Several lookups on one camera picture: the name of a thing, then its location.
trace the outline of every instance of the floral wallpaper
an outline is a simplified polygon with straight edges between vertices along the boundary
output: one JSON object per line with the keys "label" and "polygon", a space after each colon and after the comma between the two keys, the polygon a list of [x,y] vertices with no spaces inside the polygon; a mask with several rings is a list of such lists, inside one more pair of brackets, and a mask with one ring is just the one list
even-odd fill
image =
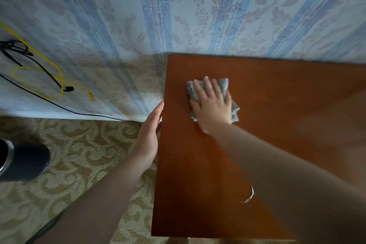
{"label": "floral wallpaper", "polygon": [[[95,96],[76,89],[57,102],[94,114],[146,116],[162,99],[169,52],[366,62],[366,0],[0,0],[0,20]],[[14,67],[0,56],[2,74]],[[19,76],[57,96],[46,75]],[[0,85],[2,111],[63,112]]]}

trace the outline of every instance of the patterned carpet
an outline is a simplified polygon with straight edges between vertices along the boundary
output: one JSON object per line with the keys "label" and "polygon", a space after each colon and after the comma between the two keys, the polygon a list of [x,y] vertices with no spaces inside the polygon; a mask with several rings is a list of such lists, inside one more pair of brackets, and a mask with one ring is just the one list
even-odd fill
{"label": "patterned carpet", "polygon": [[[0,137],[42,142],[51,150],[50,166],[41,177],[0,183],[0,243],[24,243],[124,159],[138,129],[138,124],[116,121],[0,118]],[[166,242],[166,237],[150,236],[155,177],[156,161],[140,179],[113,243]]]}

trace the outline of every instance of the gray cloth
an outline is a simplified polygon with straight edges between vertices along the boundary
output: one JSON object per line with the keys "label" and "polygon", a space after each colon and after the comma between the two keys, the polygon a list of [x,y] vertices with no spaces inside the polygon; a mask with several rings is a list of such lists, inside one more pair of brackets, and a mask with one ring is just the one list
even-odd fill
{"label": "gray cloth", "polygon": [[[201,88],[206,91],[204,82],[202,80],[199,80],[198,83],[201,86]],[[229,87],[229,79],[228,78],[222,78],[222,79],[217,80],[217,83],[220,86],[222,95],[224,96],[224,99],[225,99],[226,90]],[[187,82],[187,91],[188,91],[189,97],[199,103],[199,97],[198,97],[198,95],[197,95],[197,93],[196,93],[196,91],[194,90],[194,87],[193,87],[193,81],[188,81]],[[233,122],[239,121],[239,118],[238,118],[238,115],[237,115],[237,112],[239,111],[239,109],[240,109],[240,107],[237,106],[235,101],[232,101],[232,103],[231,103],[231,120]],[[191,112],[191,118],[195,122],[197,121],[196,116],[194,115],[193,111]]]}

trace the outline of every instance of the black trash can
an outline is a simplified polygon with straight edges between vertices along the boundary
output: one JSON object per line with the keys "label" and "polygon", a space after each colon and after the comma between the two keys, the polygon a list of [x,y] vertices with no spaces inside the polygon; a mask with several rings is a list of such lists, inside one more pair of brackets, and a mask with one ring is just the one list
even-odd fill
{"label": "black trash can", "polygon": [[26,181],[39,177],[51,159],[42,144],[15,145],[0,138],[0,181]]}

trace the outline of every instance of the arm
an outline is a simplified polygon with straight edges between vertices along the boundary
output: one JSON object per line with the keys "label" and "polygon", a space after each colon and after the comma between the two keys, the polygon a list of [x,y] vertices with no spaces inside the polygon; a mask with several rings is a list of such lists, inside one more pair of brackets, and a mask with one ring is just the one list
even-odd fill
{"label": "arm", "polygon": [[142,124],[133,153],[73,202],[34,243],[109,243],[136,185],[157,153],[161,102]]}
{"label": "arm", "polygon": [[231,125],[231,97],[216,80],[195,83],[200,127],[223,146],[261,200],[300,243],[350,243],[366,237],[366,200],[341,179]]}

